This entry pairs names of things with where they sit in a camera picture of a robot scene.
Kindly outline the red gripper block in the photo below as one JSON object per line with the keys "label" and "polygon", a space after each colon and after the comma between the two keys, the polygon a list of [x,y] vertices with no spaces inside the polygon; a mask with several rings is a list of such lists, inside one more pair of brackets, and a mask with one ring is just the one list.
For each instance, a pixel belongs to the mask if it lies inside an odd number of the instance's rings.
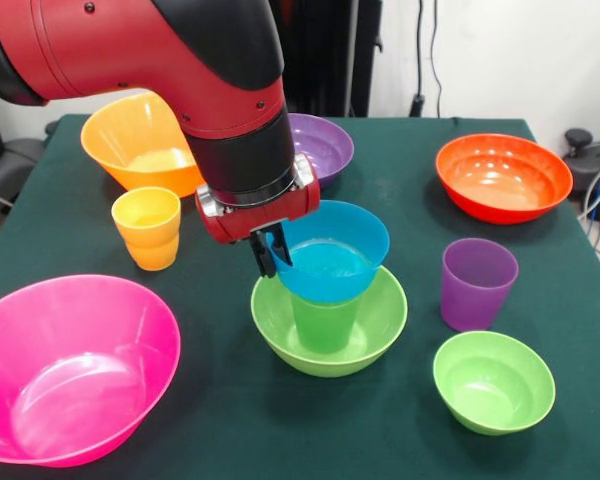
{"label": "red gripper block", "polygon": [[276,264],[266,241],[266,234],[257,230],[269,228],[273,236],[272,249],[287,266],[293,262],[286,243],[284,230],[278,222],[293,221],[318,209],[320,184],[315,170],[304,153],[295,155],[290,187],[273,200],[256,206],[233,207],[222,204],[212,195],[206,184],[195,193],[196,207],[210,235],[221,244],[247,239],[254,254],[261,277],[273,278]]}

